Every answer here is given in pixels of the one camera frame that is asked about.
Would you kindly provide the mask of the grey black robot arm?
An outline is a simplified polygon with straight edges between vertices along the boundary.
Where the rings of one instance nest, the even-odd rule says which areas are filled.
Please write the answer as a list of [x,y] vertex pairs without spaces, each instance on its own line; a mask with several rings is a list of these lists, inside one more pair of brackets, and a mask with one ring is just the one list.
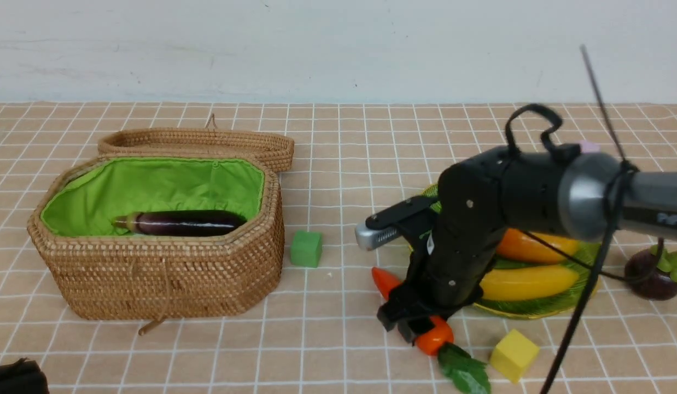
[[677,172],[639,172],[628,161],[579,144],[556,145],[556,112],[528,104],[512,114],[539,114],[545,152],[526,153],[506,123],[507,145],[444,170],[434,196],[416,195],[369,217],[370,230],[395,230],[412,247],[406,280],[377,312],[385,330],[415,341],[434,316],[448,318],[483,297],[506,230],[594,242],[616,230],[677,240]]

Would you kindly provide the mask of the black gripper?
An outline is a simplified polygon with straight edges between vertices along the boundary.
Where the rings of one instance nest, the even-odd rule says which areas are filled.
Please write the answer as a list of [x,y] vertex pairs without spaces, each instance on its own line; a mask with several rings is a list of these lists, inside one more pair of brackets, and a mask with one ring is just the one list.
[[377,313],[386,332],[398,325],[411,346],[421,336],[419,319],[450,317],[483,296],[484,232],[436,230],[414,252],[406,279]]

